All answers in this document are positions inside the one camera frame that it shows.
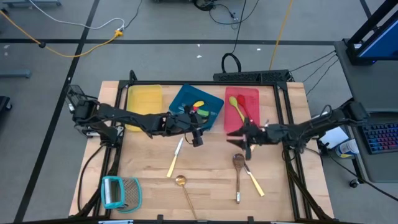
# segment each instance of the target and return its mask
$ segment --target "floor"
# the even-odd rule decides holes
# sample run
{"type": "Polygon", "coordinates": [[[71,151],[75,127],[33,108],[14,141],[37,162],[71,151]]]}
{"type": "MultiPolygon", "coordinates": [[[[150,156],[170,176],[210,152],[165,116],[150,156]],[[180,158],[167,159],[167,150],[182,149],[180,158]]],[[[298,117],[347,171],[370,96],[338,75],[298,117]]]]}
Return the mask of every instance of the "floor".
{"type": "MultiPolygon", "coordinates": [[[[139,4],[128,0],[61,2],[62,7],[48,5],[43,9],[57,19],[81,23],[92,20],[93,26],[113,16],[128,21],[139,4]]],[[[243,0],[219,2],[240,15],[243,0]]],[[[294,69],[331,52],[333,41],[350,37],[366,20],[364,9],[368,7],[372,13],[382,2],[295,1],[272,68],[294,69]]],[[[248,0],[245,15],[255,3],[248,0]]],[[[247,41],[236,47],[235,54],[244,71],[268,70],[288,4],[289,0],[260,0],[252,16],[243,23],[239,39],[247,41]]],[[[85,52],[111,38],[119,27],[118,22],[113,22],[86,33],[82,27],[57,24],[31,7],[8,10],[10,17],[31,35],[45,39],[49,46],[69,55],[85,52]]],[[[212,13],[216,19],[230,22],[222,8],[212,13]]],[[[236,38],[236,30],[231,26],[215,24],[207,12],[184,0],[164,0],[159,4],[144,0],[137,19],[118,44],[106,45],[79,59],[61,58],[30,44],[2,17],[0,32],[0,67],[27,68],[33,73],[30,79],[0,79],[0,94],[10,96],[14,103],[0,128],[0,170],[7,171],[0,179],[0,223],[68,215],[86,139],[74,130],[66,105],[59,101],[65,80],[79,84],[89,95],[97,95],[104,80],[127,79],[130,69],[140,80],[212,80],[213,74],[221,71],[221,57],[233,48],[230,40],[236,38]],[[26,202],[23,196],[37,158],[44,163],[35,187],[28,187],[27,192],[32,192],[28,205],[21,200],[26,202]]],[[[333,61],[305,82],[307,91],[333,61]]],[[[295,80],[304,80],[321,64],[297,70],[295,80]]],[[[236,67],[227,60],[226,68],[233,72],[236,67]]],[[[337,107],[350,97],[342,69],[336,63],[308,96],[311,114],[319,113],[327,103],[337,107]]],[[[352,169],[351,161],[341,163],[352,169]]],[[[324,158],[323,164],[336,218],[358,223],[398,220],[397,206],[391,199],[367,185],[349,188],[348,182],[353,178],[349,173],[328,158],[324,158]]],[[[398,196],[397,184],[377,186],[398,196]]]]}

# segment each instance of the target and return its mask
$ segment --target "yellow bin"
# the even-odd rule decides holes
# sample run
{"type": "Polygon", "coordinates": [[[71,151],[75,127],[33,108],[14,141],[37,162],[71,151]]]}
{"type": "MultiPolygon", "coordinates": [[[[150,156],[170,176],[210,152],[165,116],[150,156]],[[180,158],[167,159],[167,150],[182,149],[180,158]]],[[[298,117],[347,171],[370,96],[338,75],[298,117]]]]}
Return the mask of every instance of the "yellow bin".
{"type": "MultiPolygon", "coordinates": [[[[130,86],[127,96],[127,110],[137,114],[157,114],[162,112],[162,87],[160,85],[130,86]]],[[[140,128],[126,125],[130,131],[140,128]]]]}

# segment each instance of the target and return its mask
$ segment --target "wooden table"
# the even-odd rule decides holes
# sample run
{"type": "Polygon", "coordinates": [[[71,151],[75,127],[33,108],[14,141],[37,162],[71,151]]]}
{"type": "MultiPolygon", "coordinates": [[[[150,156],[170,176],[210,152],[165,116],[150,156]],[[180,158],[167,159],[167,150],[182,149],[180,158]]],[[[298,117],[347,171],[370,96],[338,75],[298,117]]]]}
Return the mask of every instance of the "wooden table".
{"type": "MultiPolygon", "coordinates": [[[[117,86],[118,82],[103,82],[99,93],[100,102],[114,105],[117,86]]],[[[168,110],[180,87],[162,86],[164,111],[168,110]]],[[[224,99],[225,86],[196,87],[224,99]]],[[[268,119],[270,123],[278,123],[273,88],[247,87],[259,89],[261,122],[268,119]]],[[[310,119],[303,84],[288,83],[288,87],[295,123],[310,119]]],[[[286,122],[282,92],[280,97],[286,122]]],[[[247,161],[265,196],[259,196],[250,177],[242,170],[241,203],[236,204],[236,171],[232,164],[232,156],[242,153],[242,150],[226,142],[223,123],[224,109],[221,110],[211,131],[204,133],[202,146],[193,148],[186,142],[183,143],[172,178],[166,178],[166,173],[181,136],[169,138],[156,136],[151,140],[144,133],[126,131],[118,175],[139,179],[143,193],[142,207],[129,214],[113,211],[111,218],[154,220],[158,214],[163,214],[165,220],[193,220],[183,190],[174,182],[174,178],[182,174],[188,179],[186,188],[199,219],[247,220],[248,216],[253,216],[256,221],[294,221],[285,163],[281,158],[281,144],[258,146],[253,152],[252,159],[247,161]]],[[[99,138],[88,140],[82,167],[98,148],[99,143],[99,138]]],[[[308,147],[317,149],[314,142],[310,142],[308,147]]],[[[86,169],[81,192],[82,206],[98,186],[103,156],[104,150],[89,163],[86,169]]],[[[302,165],[308,191],[326,214],[332,217],[333,211],[319,156],[305,152],[302,154],[302,165]]],[[[70,214],[77,212],[77,187],[76,185],[70,214]]],[[[298,189],[297,198],[300,202],[300,216],[304,218],[302,197],[298,189]]]]}

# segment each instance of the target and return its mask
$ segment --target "keyboard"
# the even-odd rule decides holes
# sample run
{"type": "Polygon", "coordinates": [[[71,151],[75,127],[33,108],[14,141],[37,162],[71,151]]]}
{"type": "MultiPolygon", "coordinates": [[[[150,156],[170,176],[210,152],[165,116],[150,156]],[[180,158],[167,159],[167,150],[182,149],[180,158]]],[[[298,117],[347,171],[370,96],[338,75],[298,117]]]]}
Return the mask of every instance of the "keyboard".
{"type": "Polygon", "coordinates": [[[214,81],[222,82],[257,82],[275,83],[291,82],[292,76],[288,70],[271,70],[257,72],[217,73],[213,75],[214,81]]]}
{"type": "Polygon", "coordinates": [[[398,123],[362,126],[370,154],[398,151],[398,123]]]}

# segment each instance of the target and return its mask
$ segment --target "blue bin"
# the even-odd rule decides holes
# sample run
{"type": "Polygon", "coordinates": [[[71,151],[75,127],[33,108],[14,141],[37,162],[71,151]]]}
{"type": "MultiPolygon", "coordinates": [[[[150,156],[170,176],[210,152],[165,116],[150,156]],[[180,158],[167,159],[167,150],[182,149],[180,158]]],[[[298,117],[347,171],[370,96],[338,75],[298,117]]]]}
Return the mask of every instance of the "blue bin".
{"type": "Polygon", "coordinates": [[[220,98],[201,91],[191,85],[184,84],[169,106],[169,110],[172,114],[181,114],[183,113],[183,107],[185,105],[191,106],[200,100],[205,102],[205,105],[200,109],[210,111],[209,120],[202,128],[205,131],[210,130],[224,105],[224,101],[220,98]]]}

